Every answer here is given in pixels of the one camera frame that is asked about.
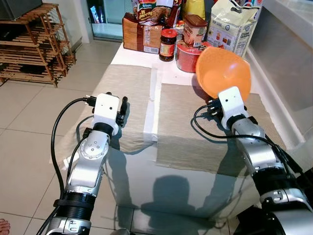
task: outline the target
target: wooden shoe rack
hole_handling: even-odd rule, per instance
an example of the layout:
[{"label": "wooden shoe rack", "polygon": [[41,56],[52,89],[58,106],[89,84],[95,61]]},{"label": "wooden shoe rack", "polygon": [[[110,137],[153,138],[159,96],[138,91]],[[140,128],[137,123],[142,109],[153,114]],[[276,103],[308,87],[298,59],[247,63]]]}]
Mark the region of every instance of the wooden shoe rack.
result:
[{"label": "wooden shoe rack", "polygon": [[0,21],[0,81],[53,84],[75,64],[57,4],[43,3],[14,21]]}]

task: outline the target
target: red container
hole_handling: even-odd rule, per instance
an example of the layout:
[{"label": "red container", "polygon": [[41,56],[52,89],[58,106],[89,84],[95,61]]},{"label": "red container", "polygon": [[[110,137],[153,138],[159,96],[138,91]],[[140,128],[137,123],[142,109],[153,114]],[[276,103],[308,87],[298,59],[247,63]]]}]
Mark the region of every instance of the red container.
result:
[{"label": "red container", "polygon": [[200,47],[189,47],[183,40],[177,42],[177,67],[185,72],[196,72],[201,52],[210,46],[208,42],[201,43]]}]

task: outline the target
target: tile floor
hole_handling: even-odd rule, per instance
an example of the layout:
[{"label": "tile floor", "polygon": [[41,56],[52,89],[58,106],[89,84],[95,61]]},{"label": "tile floor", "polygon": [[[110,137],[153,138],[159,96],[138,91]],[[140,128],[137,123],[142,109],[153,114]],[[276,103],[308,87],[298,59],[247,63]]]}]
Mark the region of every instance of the tile floor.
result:
[{"label": "tile floor", "polygon": [[[14,81],[0,87],[0,218],[10,221],[11,235],[36,234],[52,211],[59,194],[54,169],[48,163],[55,118],[68,102],[93,91],[119,46],[101,41],[82,45],[76,65],[57,89]],[[78,104],[66,112],[56,141],[74,124],[83,107]],[[228,223],[216,228],[204,219],[117,207],[106,179],[91,221],[91,235],[109,235],[120,227],[137,235],[229,235],[234,231]]]}]

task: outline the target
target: brown jar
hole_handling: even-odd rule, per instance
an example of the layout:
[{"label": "brown jar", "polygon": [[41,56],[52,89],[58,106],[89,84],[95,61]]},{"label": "brown jar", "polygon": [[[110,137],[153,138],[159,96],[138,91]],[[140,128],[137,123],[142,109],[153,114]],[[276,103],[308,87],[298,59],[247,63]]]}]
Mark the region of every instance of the brown jar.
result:
[{"label": "brown jar", "polygon": [[176,36],[177,32],[174,29],[167,28],[161,31],[160,60],[168,62],[174,59]]}]

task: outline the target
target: beige placemat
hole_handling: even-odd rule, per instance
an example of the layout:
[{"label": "beige placemat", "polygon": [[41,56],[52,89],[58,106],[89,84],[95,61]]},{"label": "beige placemat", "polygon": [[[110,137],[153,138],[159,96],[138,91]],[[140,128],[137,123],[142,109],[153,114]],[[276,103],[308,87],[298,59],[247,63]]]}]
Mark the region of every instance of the beige placemat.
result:
[{"label": "beige placemat", "polygon": [[[94,96],[100,93],[112,92],[113,95],[120,98],[120,105],[122,97],[128,97],[129,108],[125,125],[122,131],[120,130],[110,143],[112,147],[125,153],[138,151],[151,144],[145,142],[143,138],[143,128],[150,94],[150,77],[150,68],[109,65],[93,92]],[[85,128],[90,127],[91,120],[91,107],[86,106],[75,125],[72,126],[56,146],[58,162],[71,155]]]},{"label": "beige placemat", "polygon": [[[196,87],[162,84],[156,163],[170,168],[207,171],[234,177],[245,175],[245,163],[235,140],[213,139],[193,129],[191,120],[194,112],[205,105],[201,97],[206,95]],[[250,94],[245,105],[267,135],[284,147],[259,95]],[[223,128],[215,120],[198,118],[197,121],[209,132],[225,135]]]}]

